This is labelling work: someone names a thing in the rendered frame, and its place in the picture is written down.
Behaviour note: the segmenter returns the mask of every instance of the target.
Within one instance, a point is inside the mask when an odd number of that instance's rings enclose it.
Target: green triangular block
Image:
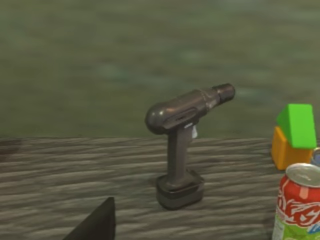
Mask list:
[[[276,122],[293,148],[314,149],[317,146],[312,105],[288,104]]]

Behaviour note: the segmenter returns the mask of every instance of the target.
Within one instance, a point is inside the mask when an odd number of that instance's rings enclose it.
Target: cordless drill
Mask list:
[[[227,83],[196,89],[152,106],[145,116],[147,128],[166,134],[167,174],[156,180],[156,198],[167,210],[178,210],[202,200],[204,179],[187,168],[187,148],[197,137],[196,124],[211,109],[232,100],[235,88]]]

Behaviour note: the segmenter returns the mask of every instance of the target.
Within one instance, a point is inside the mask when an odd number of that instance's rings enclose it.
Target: wood grain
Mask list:
[[[1,139],[0,239],[61,240],[115,197],[117,240],[269,240],[283,175],[270,140],[197,139],[189,153],[205,197],[171,212],[155,199],[162,138]]]

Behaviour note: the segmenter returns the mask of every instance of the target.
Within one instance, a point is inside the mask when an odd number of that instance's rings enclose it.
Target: aluminum can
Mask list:
[[[272,240],[320,240],[320,167],[295,163],[285,170]]]
[[[317,147],[313,150],[311,164],[320,167],[320,147]]]

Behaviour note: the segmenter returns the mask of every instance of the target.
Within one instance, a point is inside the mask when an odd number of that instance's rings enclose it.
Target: yellow-orange cube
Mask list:
[[[293,148],[281,128],[274,128],[271,156],[278,170],[285,170],[291,164],[310,163],[312,149]]]

